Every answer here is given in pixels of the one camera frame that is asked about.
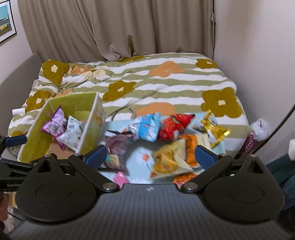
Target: orange flower pattern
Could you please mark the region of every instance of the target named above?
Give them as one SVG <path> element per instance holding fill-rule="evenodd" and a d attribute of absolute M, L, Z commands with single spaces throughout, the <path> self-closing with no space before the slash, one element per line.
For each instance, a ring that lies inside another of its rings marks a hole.
<path fill-rule="evenodd" d="M 146 107 L 135 111 L 136 117 L 148 115 L 151 113 L 161 113 L 162 116 L 176 114 L 175 107 L 170 103 L 150 103 Z"/>
<path fill-rule="evenodd" d="M 57 97 L 60 97 L 60 96 L 68 95 L 68 94 L 70 94 L 71 92 L 72 92 L 72 90 L 71 90 L 70 88 L 68 88 L 68 89 L 64 90 L 64 92 L 59 93 L 59 94 L 56 94 L 55 97 L 57 98 Z"/>
<path fill-rule="evenodd" d="M 90 71 L 90 66 L 83 66 L 83 67 L 79 67 L 78 65 L 75 65 L 75 67 L 72 69 L 70 74 L 76 73 L 76 74 L 82 74 L 85 72 Z"/>
<path fill-rule="evenodd" d="M 171 73 L 182 73 L 183 68 L 180 68 L 175 62 L 167 61 L 160 66 L 150 70 L 149 74 L 152 76 L 168 77 Z"/>

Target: cable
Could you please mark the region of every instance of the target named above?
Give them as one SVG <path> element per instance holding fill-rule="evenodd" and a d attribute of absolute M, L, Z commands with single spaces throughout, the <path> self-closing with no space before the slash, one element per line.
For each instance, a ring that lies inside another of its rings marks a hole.
<path fill-rule="evenodd" d="M 282 122 L 277 126 L 277 128 L 269 135 L 267 139 L 265 139 L 265 141 L 260 146 L 258 146 L 258 148 L 252 154 L 256 153 L 259 149 L 261 149 L 273 137 L 273 135 L 277 133 L 277 131 L 284 125 L 284 123 L 292 115 L 294 110 L 295 110 L 295 104 L 291 108 L 291 110 L 288 112 L 288 114 L 285 116 L 285 118 L 282 120 Z"/>
<path fill-rule="evenodd" d="M 14 217 L 14 218 L 16 218 L 16 219 L 18 219 L 18 220 L 20 220 L 20 221 L 22 221 L 23 222 L 23 220 L 22 219 L 20 219 L 20 218 L 18 218 L 18 217 L 16 217 L 16 216 L 14 216 L 13 214 L 11 214 L 11 213 L 8 213 L 9 215 L 11 215 L 12 217 Z"/>

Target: candy wrapper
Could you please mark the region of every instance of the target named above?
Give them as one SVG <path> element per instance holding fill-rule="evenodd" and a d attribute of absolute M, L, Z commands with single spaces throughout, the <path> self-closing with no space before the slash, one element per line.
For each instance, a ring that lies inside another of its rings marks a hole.
<path fill-rule="evenodd" d="M 54 140 L 61 148 L 61 150 L 64 150 L 66 148 L 66 145 L 57 140 L 57 137 L 65 132 L 67 122 L 68 121 L 65 118 L 65 113 L 63 112 L 62 107 L 59 106 L 59 108 L 52 115 L 51 120 L 46 122 L 41 129 L 41 131 L 49 133 L 53 136 Z"/>
<path fill-rule="evenodd" d="M 117 172 L 114 176 L 113 182 L 119 185 L 120 189 L 122 189 L 125 183 L 129 183 L 128 179 L 126 178 L 123 172 Z"/>
<path fill-rule="evenodd" d="M 100 142 L 106 146 L 107 157 L 98 170 L 126 171 L 123 155 L 132 141 L 132 132 L 107 131 Z"/>
<path fill-rule="evenodd" d="M 196 176 L 198 176 L 199 173 L 193 172 L 193 173 L 185 173 L 179 176 L 176 176 L 173 180 L 173 182 L 178 186 L 178 188 L 180 189 L 181 186 L 183 184 L 185 184 L 186 182 L 192 180 L 193 178 L 195 178 Z"/>
<path fill-rule="evenodd" d="M 154 152 L 155 164 L 152 167 L 151 179 L 175 176 L 182 173 L 193 172 L 185 162 L 186 140 L 179 139 L 171 144 L 164 145 Z"/>
<path fill-rule="evenodd" d="M 231 131 L 227 128 L 220 127 L 212 118 L 212 112 L 209 110 L 203 120 L 195 126 L 193 129 L 197 131 L 207 132 L 209 135 L 209 140 L 211 142 L 211 147 L 215 147 L 223 139 L 225 139 Z"/>
<path fill-rule="evenodd" d="M 160 122 L 158 139 L 176 140 L 183 133 L 195 115 L 175 114 Z"/>
<path fill-rule="evenodd" d="M 130 125 L 134 140 L 143 139 L 149 142 L 157 140 L 160 128 L 160 113 L 152 113 L 133 120 Z"/>
<path fill-rule="evenodd" d="M 179 138 L 184 138 L 186 140 L 186 163 L 192 168 L 200 167 L 195 159 L 195 148 L 197 145 L 202 145 L 211 150 L 208 135 L 206 133 L 199 135 L 186 134 L 179 136 Z"/>
<path fill-rule="evenodd" d="M 69 116 L 66 131 L 57 137 L 57 140 L 67 145 L 70 149 L 77 151 L 85 125 L 85 123 Z"/>

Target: framed picture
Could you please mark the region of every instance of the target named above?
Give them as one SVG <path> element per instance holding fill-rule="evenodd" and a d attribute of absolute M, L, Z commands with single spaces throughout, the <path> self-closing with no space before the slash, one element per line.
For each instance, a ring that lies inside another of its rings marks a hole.
<path fill-rule="evenodd" d="M 0 43 L 16 33 L 10 0 L 3 2 L 0 0 Z"/>

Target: curtain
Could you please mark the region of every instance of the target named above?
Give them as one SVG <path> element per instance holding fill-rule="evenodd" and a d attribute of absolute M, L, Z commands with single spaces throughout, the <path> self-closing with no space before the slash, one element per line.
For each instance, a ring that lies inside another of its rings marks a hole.
<path fill-rule="evenodd" d="M 213 0 L 18 0 L 42 61 L 116 61 L 165 52 L 213 57 Z"/>

